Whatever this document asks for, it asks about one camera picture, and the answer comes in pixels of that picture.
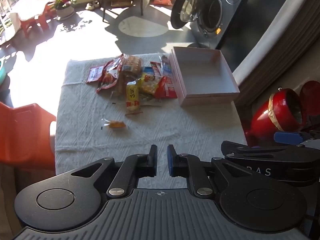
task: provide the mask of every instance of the textured tablecloth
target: textured tablecloth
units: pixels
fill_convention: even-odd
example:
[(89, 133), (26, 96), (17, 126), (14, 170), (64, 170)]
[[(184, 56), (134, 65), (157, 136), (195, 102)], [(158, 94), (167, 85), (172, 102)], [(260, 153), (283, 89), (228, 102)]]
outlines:
[[(140, 55), (143, 65), (158, 61), (157, 54)], [(116, 162), (158, 146), (155, 178), (142, 178), (142, 188), (186, 187), (183, 178), (170, 178), (166, 148), (190, 153), (202, 161), (222, 156), (224, 140), (245, 144), (244, 133), (233, 103), (181, 108), (177, 99), (163, 100), (161, 107), (145, 106), (143, 113), (124, 116), (125, 103), (111, 104), (110, 92), (96, 94), (97, 83), (86, 84), (89, 68), (107, 59), (70, 61), (61, 89), (55, 141), (56, 173), (61, 174), (110, 156)], [(123, 120), (127, 129), (101, 130), (101, 119)]]

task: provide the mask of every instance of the teal object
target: teal object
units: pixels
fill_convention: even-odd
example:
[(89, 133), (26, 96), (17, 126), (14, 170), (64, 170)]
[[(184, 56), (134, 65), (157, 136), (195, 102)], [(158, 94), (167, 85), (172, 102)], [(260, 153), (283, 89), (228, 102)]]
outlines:
[(6, 71), (5, 68), (3, 66), (3, 59), (0, 60), (0, 86), (2, 85), (2, 83), (4, 82), (5, 76), (6, 76)]

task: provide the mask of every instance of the open box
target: open box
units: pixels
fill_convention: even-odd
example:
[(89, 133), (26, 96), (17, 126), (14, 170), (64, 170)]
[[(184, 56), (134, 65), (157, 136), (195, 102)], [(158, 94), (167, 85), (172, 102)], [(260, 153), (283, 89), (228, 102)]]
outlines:
[(181, 106), (232, 102), (240, 93), (220, 50), (173, 47), (169, 60)]

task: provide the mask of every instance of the floor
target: floor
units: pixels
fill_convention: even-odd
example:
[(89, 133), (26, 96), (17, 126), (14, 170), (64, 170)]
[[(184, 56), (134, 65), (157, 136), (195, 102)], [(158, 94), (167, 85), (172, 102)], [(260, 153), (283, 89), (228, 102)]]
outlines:
[(62, 23), (52, 19), (43, 32), (33, 26), (29, 38), (22, 31), (2, 45), (0, 58), (10, 77), (10, 93), (15, 107), (37, 103), (57, 115), (61, 85), (69, 60), (114, 57), (121, 53), (170, 52), (173, 46), (189, 46), (195, 39), (188, 26), (174, 30), (170, 8), (148, 5), (144, 16), (140, 6), (106, 11), (86, 11)]

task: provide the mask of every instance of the washing machine door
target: washing machine door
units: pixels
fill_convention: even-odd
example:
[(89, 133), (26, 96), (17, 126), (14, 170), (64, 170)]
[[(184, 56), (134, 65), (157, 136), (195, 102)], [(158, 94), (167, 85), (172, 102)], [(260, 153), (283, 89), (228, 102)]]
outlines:
[(203, 0), (176, 0), (171, 11), (171, 25), (180, 29), (188, 22), (194, 22), (201, 14)]

